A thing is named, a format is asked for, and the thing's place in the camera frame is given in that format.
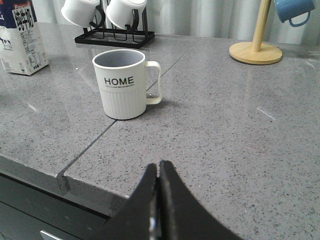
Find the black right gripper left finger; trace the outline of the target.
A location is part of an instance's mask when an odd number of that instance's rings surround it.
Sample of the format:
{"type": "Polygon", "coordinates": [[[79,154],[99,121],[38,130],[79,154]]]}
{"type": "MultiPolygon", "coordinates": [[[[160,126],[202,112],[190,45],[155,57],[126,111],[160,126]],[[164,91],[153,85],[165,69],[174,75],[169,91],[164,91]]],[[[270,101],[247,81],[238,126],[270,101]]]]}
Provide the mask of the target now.
{"type": "Polygon", "coordinates": [[[156,240],[158,238],[157,166],[147,165],[130,198],[92,240],[156,240]]]}

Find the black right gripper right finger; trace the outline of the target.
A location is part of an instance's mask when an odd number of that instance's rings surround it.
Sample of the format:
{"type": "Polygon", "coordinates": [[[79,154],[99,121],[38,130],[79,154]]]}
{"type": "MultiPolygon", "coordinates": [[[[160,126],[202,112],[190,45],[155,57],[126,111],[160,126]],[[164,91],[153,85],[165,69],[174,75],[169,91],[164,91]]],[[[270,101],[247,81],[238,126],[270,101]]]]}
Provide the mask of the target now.
{"type": "Polygon", "coordinates": [[[163,240],[239,240],[186,187],[172,162],[159,164],[160,225],[163,240]]]}

